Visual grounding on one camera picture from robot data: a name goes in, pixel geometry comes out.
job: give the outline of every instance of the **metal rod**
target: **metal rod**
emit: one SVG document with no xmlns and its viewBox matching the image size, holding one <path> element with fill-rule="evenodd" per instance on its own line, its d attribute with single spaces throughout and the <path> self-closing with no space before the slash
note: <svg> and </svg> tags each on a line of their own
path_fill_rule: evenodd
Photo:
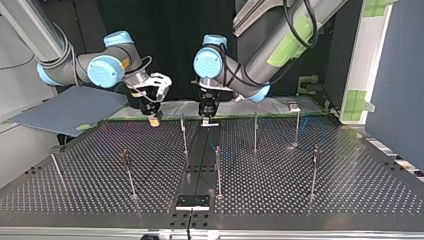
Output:
<svg viewBox="0 0 424 240">
<path fill-rule="evenodd" d="M 134 200 L 134 199 L 137 199 L 138 197 L 137 197 L 137 194 L 135 193 L 135 187 L 134 187 L 134 182 L 133 182 L 133 179 L 132 179 L 132 176 L 131 176 L 131 171 L 128 170 L 127 173 L 128 173 L 128 178 L 130 179 L 131 189 L 132 189 L 132 192 L 133 192 L 132 199 Z"/>
<path fill-rule="evenodd" d="M 216 147 L 216 151 L 215 151 L 215 155 L 216 155 L 216 163 L 215 163 L 215 167 L 216 167 L 216 171 L 218 173 L 218 199 L 222 199 L 224 196 L 222 195 L 222 189 L 221 189 L 221 149 L 219 146 Z"/>
<path fill-rule="evenodd" d="M 129 155 L 130 154 L 129 154 L 128 148 L 124 148 L 122 150 L 122 165 L 124 167 L 124 171 L 127 172 L 128 180 L 130 181 L 131 191 L 133 193 L 133 195 L 131 196 L 131 199 L 136 200 L 138 197 L 137 197 L 137 194 L 135 192 L 134 180 L 133 180 L 132 175 L 131 175 L 131 161 L 130 161 Z"/>
<path fill-rule="evenodd" d="M 59 174 L 60 180 L 62 181 L 63 187 L 65 188 L 65 191 L 66 191 L 65 179 L 63 178 L 62 171 L 60 170 L 60 168 L 59 168 L 59 164 L 57 163 L 56 156 L 55 156 L 53 153 L 52 153 L 52 154 L 50 154 L 50 156 L 51 156 L 51 157 L 52 157 L 52 159 L 53 159 L 53 163 L 54 163 L 54 166 L 55 166 L 55 168 L 56 168 L 56 171 L 57 171 L 57 173 Z"/>
<path fill-rule="evenodd" d="M 258 131 L 258 114 L 255 112 L 255 153 L 258 150 L 258 136 L 257 136 L 257 131 Z"/>
<path fill-rule="evenodd" d="M 315 145 L 314 147 L 314 153 L 313 153 L 313 162 L 314 162 L 314 174 L 312 176 L 312 186 L 311 186 L 311 197 L 310 197 L 310 203 L 312 203 L 315 195 L 314 195 L 314 191 L 315 191 L 315 182 L 316 182 L 316 176 L 317 176 L 317 168 L 318 165 L 321 162 L 321 150 L 319 149 L 318 145 Z"/>
<path fill-rule="evenodd" d="M 312 177 L 311 196 L 310 196 L 310 200 L 309 200 L 311 203 L 312 203 L 312 201 L 314 199 L 316 176 L 317 176 L 317 164 L 314 161 L 314 174 L 313 174 L 313 177 Z"/>
<path fill-rule="evenodd" d="M 300 111 L 297 112 L 297 119 L 296 119 L 296 135 L 294 137 L 294 145 L 297 147 L 298 145 L 298 138 L 299 138 L 299 122 L 300 122 Z"/>
<path fill-rule="evenodd" d="M 188 150 L 187 150 L 187 138 L 186 138 L 186 135 L 185 135 L 184 115 L 181 116 L 181 131 L 183 131 L 183 138 L 184 138 L 184 153 L 185 153 L 185 155 L 187 155 Z"/>
<path fill-rule="evenodd" d="M 37 0 L 0 0 L 0 12 L 38 59 L 48 62 L 62 56 L 64 39 Z"/>
</svg>

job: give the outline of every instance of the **black cable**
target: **black cable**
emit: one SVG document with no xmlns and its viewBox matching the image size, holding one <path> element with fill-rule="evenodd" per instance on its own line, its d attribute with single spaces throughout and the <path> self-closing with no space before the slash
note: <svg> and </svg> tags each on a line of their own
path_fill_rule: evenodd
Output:
<svg viewBox="0 0 424 240">
<path fill-rule="evenodd" d="M 87 71 L 85 71 L 85 69 L 82 67 L 82 65 L 81 65 L 81 63 L 80 63 L 80 61 L 79 61 L 78 57 L 76 58 L 76 62 L 78 63 L 78 66 L 80 67 L 80 69 L 81 69 L 81 71 L 84 73 L 84 75 L 88 77 L 88 73 L 87 73 Z"/>
<path fill-rule="evenodd" d="M 287 71 L 290 69 L 290 67 L 293 65 L 293 62 L 294 62 L 294 60 L 291 60 L 290 63 L 285 66 L 286 68 L 285 68 L 284 72 L 281 73 L 280 76 L 276 80 L 274 80 L 272 82 L 268 82 L 268 83 L 258 83 L 258 82 L 255 82 L 252 78 L 249 77 L 249 75 L 247 75 L 246 68 L 243 68 L 244 76 L 247 78 L 247 80 L 250 81 L 250 83 L 249 83 L 249 82 L 246 82 L 243 79 L 239 78 L 237 76 L 237 73 L 231 71 L 231 68 L 227 64 L 227 57 L 225 55 L 225 46 L 223 44 L 220 45 L 220 51 L 219 51 L 219 53 L 220 53 L 221 58 L 223 59 L 223 62 L 224 62 L 224 81 L 223 82 L 224 83 L 227 83 L 227 80 L 225 78 L 227 77 L 226 72 L 228 71 L 233 78 L 237 79 L 241 83 L 243 83 L 243 84 L 245 84 L 247 86 L 250 86 L 250 87 L 265 87 L 265 86 L 271 86 L 271 85 L 277 83 L 287 73 Z"/>
<path fill-rule="evenodd" d="M 322 91 L 324 92 L 325 98 L 330 102 L 331 105 L 334 106 L 334 110 L 336 110 L 337 114 L 339 114 L 339 116 L 340 116 L 340 112 L 339 112 L 339 110 L 337 110 L 336 105 L 334 105 L 334 103 L 328 97 L 327 91 L 325 91 L 325 88 L 324 88 L 324 84 L 321 83 L 321 87 L 322 87 Z"/>
<path fill-rule="evenodd" d="M 235 75 L 237 75 L 238 71 L 240 71 L 240 68 L 241 68 L 241 64 L 237 65 L 236 71 L 234 72 Z M 231 76 L 230 81 L 228 81 L 228 83 L 227 83 L 227 86 L 230 86 L 231 83 L 234 81 L 234 79 L 235 79 L 234 76 Z"/>
<path fill-rule="evenodd" d="M 22 67 L 22 66 L 30 63 L 34 58 L 35 58 L 35 55 L 33 54 L 32 57 L 28 61 L 26 61 L 24 63 L 20 63 L 18 65 L 9 66 L 9 67 L 2 67 L 2 68 L 0 68 L 0 70 L 6 70 L 6 69 L 12 69 L 12 68 L 17 68 L 17 67 Z"/>
<path fill-rule="evenodd" d="M 187 240 L 191 240 L 190 224 L 191 224 L 192 215 L 193 215 L 193 209 L 190 212 L 190 218 L 188 219 L 188 224 L 187 224 L 187 230 L 186 230 L 186 232 L 187 232 Z"/>
<path fill-rule="evenodd" d="M 302 39 L 302 37 L 299 35 L 299 33 L 296 31 L 296 28 L 294 27 L 293 22 L 290 20 L 290 17 L 289 17 L 287 0 L 283 0 L 284 18 L 286 19 L 287 25 L 289 25 L 291 32 L 293 33 L 295 38 L 299 41 L 299 43 L 302 44 L 306 48 L 313 48 L 313 47 L 315 47 L 315 45 L 318 42 L 318 24 L 317 24 L 317 20 L 316 20 L 316 17 L 315 17 L 315 13 L 312 10 L 311 3 L 309 2 L 309 0 L 303 0 L 303 2 L 305 3 L 306 10 L 308 11 L 308 14 L 309 14 L 311 21 L 312 21 L 312 31 L 313 31 L 313 33 L 312 33 L 312 37 L 311 37 L 311 39 L 312 39 L 311 43 L 305 42 Z"/>
</svg>

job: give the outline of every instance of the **metal frame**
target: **metal frame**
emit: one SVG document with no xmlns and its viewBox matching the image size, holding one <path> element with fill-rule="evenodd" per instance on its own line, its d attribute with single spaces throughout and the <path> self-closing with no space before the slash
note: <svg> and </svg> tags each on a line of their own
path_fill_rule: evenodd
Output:
<svg viewBox="0 0 424 240">
<path fill-rule="evenodd" d="M 168 217 L 157 216 L 83 216 L 81 214 L 66 215 L 67 222 L 51 221 L 43 222 L 45 215 L 25 216 L 25 219 L 19 218 L 8 222 L 9 219 L 0 217 L 0 238 L 2 236 L 56 236 L 56 237 L 103 237 L 114 236 L 122 238 L 140 237 L 144 234 L 160 235 L 164 239 L 184 239 L 189 232 L 193 239 L 340 239 L 340 238 L 373 238 L 373 239 L 422 239 L 422 215 L 408 218 L 370 218 L 369 216 L 346 217 L 343 214 L 326 216 L 229 216 L 228 214 L 215 213 L 214 201 L 215 190 L 217 187 L 217 175 L 215 169 L 216 153 L 215 149 L 221 142 L 221 128 L 198 128 L 197 135 L 189 153 L 188 165 L 183 173 L 177 198 L 179 195 L 210 195 L 211 206 L 208 212 L 202 211 L 176 211 L 166 214 Z M 90 136 L 97 129 L 88 130 L 80 137 L 67 145 L 72 149 L 86 137 Z M 365 138 L 359 137 L 359 142 L 366 146 L 366 151 L 373 157 L 382 161 L 381 164 L 388 168 L 388 171 L 394 171 L 403 183 L 415 190 L 414 193 L 424 198 L 424 188 L 422 183 L 414 176 L 404 171 L 401 166 L 380 152 L 376 147 L 370 144 Z M 46 158 L 39 166 L 51 164 L 52 159 Z M 5 192 L 16 188 L 20 183 L 28 178 L 25 174 L 7 185 L 0 191 L 0 198 Z M 159 222 L 167 219 L 174 222 L 174 227 L 165 227 Z M 375 229 L 378 231 L 360 231 L 361 229 Z"/>
</svg>

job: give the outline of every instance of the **green tape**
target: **green tape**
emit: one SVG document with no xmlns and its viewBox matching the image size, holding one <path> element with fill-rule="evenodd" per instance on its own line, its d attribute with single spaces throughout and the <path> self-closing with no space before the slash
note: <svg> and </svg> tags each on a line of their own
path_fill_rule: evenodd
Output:
<svg viewBox="0 0 424 240">
<path fill-rule="evenodd" d="M 77 127 L 77 130 L 78 131 L 85 131 L 85 130 L 88 130 L 88 129 L 91 129 L 91 128 L 95 128 L 95 127 L 97 127 L 97 124 L 93 124 L 93 125 L 83 124 L 83 125 L 80 125 L 79 127 Z"/>
<path fill-rule="evenodd" d="M 388 0 L 367 0 L 363 17 L 384 16 L 388 4 Z"/>
<path fill-rule="evenodd" d="M 344 121 L 360 121 L 365 110 L 365 96 L 367 91 L 347 91 L 346 103 L 343 111 Z"/>
<path fill-rule="evenodd" d="M 313 27 L 310 18 L 299 16 L 294 23 L 294 27 L 304 41 L 312 37 Z M 293 33 L 290 32 L 278 44 L 277 48 L 268 58 L 267 63 L 274 67 L 282 67 L 290 59 L 298 58 L 305 50 L 306 48 L 296 39 Z"/>
</svg>

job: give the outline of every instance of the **robotic arm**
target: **robotic arm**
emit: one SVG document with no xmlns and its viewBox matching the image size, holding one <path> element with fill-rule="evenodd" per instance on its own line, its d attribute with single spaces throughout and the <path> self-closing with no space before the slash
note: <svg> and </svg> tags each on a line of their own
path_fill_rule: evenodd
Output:
<svg viewBox="0 0 424 240">
<path fill-rule="evenodd" d="M 47 19 L 37 0 L 0 0 L 0 12 L 35 54 L 37 71 L 45 83 L 65 86 L 91 82 L 110 88 L 124 82 L 139 99 L 140 110 L 149 116 L 152 126 L 158 123 L 160 103 L 172 82 L 160 73 L 146 72 L 152 58 L 140 58 L 128 32 L 107 35 L 103 52 L 76 56 L 64 32 Z"/>
<path fill-rule="evenodd" d="M 246 66 L 226 55 L 227 39 L 219 35 L 206 35 L 203 47 L 194 59 L 194 70 L 200 77 L 201 102 L 199 115 L 215 116 L 219 91 L 234 91 L 238 99 L 262 101 L 270 86 L 270 79 L 282 67 L 288 68 L 307 48 L 305 41 L 317 38 L 318 29 L 333 16 L 347 0 L 295 0 L 288 16 L 287 0 L 281 2 L 285 17 L 281 18 L 271 36 L 262 44 Z"/>
</svg>

